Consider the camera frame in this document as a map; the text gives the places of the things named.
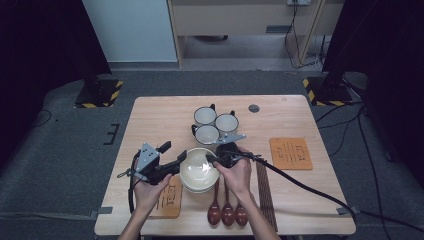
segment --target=wooden spoon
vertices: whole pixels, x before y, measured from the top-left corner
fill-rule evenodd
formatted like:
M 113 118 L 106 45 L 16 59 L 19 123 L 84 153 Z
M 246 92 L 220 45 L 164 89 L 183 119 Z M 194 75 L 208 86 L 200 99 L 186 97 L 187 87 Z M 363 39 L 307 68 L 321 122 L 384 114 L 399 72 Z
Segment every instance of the wooden spoon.
M 236 222 L 238 223 L 238 225 L 246 226 L 248 221 L 246 210 L 243 208 L 243 206 L 240 203 L 237 204 L 236 211 L 234 213 L 236 215 Z
M 218 224 L 219 220 L 221 220 L 221 210 L 219 209 L 219 204 L 217 200 L 218 189 L 219 189 L 219 178 L 215 183 L 215 197 L 208 210 L 208 221 L 212 225 Z
M 230 201 L 228 200 L 228 187 L 224 180 L 225 186 L 225 205 L 222 208 L 222 222 L 226 226 L 231 226 L 234 223 L 234 211 L 233 207 L 231 207 Z

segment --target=white bowl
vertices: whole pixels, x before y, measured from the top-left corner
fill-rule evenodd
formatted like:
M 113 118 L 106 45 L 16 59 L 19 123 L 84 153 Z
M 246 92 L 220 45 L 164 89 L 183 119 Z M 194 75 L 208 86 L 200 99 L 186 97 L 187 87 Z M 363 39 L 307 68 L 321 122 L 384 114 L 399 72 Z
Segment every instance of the white bowl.
M 187 152 L 187 158 L 180 165 L 180 178 L 183 186 L 196 193 L 207 192 L 218 180 L 220 173 L 206 159 L 206 155 L 216 155 L 206 148 L 194 148 Z

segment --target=white wall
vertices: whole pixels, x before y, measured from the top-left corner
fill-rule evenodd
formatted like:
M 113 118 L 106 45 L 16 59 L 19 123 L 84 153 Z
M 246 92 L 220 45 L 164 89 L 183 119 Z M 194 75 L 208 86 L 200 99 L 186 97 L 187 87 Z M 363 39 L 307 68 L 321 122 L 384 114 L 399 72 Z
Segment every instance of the white wall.
M 177 62 L 166 0 L 83 0 L 108 62 Z

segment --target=cup handle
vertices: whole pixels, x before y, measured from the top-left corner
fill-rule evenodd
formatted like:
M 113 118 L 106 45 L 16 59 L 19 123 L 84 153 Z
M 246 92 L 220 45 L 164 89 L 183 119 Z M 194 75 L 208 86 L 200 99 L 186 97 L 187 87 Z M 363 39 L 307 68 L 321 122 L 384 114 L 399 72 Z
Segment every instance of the cup handle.
M 193 133 L 193 136 L 196 136 L 196 130 L 197 130 L 197 126 L 196 125 L 191 125 L 191 132 Z

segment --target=chopsticks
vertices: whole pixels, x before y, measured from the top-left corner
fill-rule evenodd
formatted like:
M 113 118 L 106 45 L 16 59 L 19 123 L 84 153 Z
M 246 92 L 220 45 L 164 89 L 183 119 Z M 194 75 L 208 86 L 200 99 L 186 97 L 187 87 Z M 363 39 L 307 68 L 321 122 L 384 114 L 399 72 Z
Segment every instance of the chopsticks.
M 256 173 L 258 176 L 260 209 L 274 230 L 278 232 L 266 167 L 261 163 L 256 162 Z

